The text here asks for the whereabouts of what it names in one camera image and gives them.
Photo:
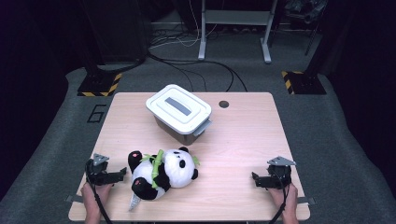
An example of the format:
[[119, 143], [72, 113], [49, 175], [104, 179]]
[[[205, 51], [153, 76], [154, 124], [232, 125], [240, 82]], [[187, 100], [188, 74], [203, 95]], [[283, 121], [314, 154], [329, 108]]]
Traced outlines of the clear brown plastic storage box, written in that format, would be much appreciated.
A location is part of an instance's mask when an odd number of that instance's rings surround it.
[[191, 145], [196, 139], [198, 139], [204, 132], [205, 130], [212, 124], [212, 121], [210, 119], [207, 119], [205, 122], [203, 122], [195, 131], [192, 133], [178, 133], [174, 129], [172, 129], [170, 126], [165, 124], [163, 121], [160, 121], [159, 119], [155, 119], [158, 126], [161, 127], [166, 133], [171, 135], [173, 138], [175, 138], [180, 144], [184, 146], [189, 146]]

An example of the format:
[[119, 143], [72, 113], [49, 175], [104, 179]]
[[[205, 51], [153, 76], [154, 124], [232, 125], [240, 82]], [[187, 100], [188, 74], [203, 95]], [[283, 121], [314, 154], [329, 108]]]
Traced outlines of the black yellow striped stand base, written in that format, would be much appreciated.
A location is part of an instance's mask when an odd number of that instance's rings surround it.
[[111, 96], [119, 85], [122, 74], [107, 74], [101, 79], [85, 77], [78, 87], [78, 96]]
[[304, 72], [282, 71], [286, 89], [289, 94], [325, 94], [317, 76], [310, 77]]

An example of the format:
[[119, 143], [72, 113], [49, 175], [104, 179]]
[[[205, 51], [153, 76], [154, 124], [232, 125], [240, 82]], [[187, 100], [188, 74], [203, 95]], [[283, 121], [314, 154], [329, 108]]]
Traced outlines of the dark equipment pile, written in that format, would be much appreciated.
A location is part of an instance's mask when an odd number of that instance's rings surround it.
[[328, 0], [287, 0], [284, 6], [285, 14], [306, 24], [318, 21]]

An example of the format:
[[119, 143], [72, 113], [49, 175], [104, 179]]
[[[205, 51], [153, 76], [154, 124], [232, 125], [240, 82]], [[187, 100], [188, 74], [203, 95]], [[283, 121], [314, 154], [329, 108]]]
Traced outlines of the person's left hand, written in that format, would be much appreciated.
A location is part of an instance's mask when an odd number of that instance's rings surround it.
[[100, 208], [97, 201], [95, 200], [94, 194], [97, 194], [102, 205], [105, 205], [111, 189], [112, 185], [96, 186], [95, 189], [92, 189], [88, 183], [83, 185], [80, 191], [88, 217], [100, 215]]

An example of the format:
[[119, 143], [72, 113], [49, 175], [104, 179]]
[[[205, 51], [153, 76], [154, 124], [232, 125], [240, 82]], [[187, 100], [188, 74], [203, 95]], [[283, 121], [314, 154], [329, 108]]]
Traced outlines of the dark cabinet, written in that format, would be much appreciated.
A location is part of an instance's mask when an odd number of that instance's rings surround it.
[[138, 0], [82, 0], [104, 63], [143, 61], [148, 21]]

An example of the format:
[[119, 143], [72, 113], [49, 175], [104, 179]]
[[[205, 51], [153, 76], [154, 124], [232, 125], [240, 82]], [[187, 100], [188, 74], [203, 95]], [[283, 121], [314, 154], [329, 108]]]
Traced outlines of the white metal stand frame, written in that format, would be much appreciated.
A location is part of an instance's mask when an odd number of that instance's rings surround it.
[[206, 26], [208, 24], [222, 25], [256, 25], [264, 26], [265, 34], [260, 39], [262, 47], [262, 56], [264, 62], [269, 64], [272, 62], [268, 39], [272, 30], [273, 20], [276, 14], [276, 6], [278, 0], [271, 0], [271, 9], [268, 11], [243, 11], [243, 10], [215, 10], [206, 8], [206, 0], [202, 0], [201, 8], [201, 40], [198, 52], [198, 59], [205, 58], [206, 49]]

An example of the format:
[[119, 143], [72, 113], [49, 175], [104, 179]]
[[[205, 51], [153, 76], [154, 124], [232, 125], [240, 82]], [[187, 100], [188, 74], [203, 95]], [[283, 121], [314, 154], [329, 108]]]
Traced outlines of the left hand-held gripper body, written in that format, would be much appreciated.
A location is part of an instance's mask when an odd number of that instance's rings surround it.
[[106, 183], [109, 157], [94, 153], [85, 165], [87, 180], [94, 185], [102, 186]]

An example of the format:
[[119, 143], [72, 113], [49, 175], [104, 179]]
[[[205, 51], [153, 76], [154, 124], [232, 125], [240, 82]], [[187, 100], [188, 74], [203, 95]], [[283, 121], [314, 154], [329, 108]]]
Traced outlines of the white storage box lid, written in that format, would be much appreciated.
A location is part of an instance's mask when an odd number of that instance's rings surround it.
[[211, 106], [176, 84], [169, 84], [148, 98], [146, 107], [179, 134], [198, 136], [211, 124]]

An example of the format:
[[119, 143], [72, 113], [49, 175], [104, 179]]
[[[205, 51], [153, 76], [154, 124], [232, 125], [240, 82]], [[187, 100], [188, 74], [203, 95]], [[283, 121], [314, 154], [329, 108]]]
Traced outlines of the person's right hand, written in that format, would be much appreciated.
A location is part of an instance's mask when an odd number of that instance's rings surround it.
[[294, 213], [296, 215], [298, 190], [290, 183], [285, 189], [268, 189], [277, 207], [285, 204], [283, 213]]

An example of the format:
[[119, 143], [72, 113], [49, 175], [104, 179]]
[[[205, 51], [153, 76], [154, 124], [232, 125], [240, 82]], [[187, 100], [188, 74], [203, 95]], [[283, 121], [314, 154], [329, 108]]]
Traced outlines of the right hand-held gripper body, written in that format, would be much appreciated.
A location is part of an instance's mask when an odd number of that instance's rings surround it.
[[291, 166], [296, 164], [295, 161], [278, 156], [267, 163], [270, 189], [282, 189], [291, 183]]

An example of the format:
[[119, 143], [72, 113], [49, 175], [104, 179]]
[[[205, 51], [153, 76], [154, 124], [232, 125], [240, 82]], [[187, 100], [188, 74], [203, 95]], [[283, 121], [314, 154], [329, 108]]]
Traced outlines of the panda plush toy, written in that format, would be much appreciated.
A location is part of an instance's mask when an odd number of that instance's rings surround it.
[[161, 198], [169, 189], [184, 188], [198, 177], [198, 160], [186, 147], [160, 149], [155, 155], [143, 155], [136, 150], [129, 154], [128, 164], [133, 192], [129, 210], [135, 209], [142, 200]]

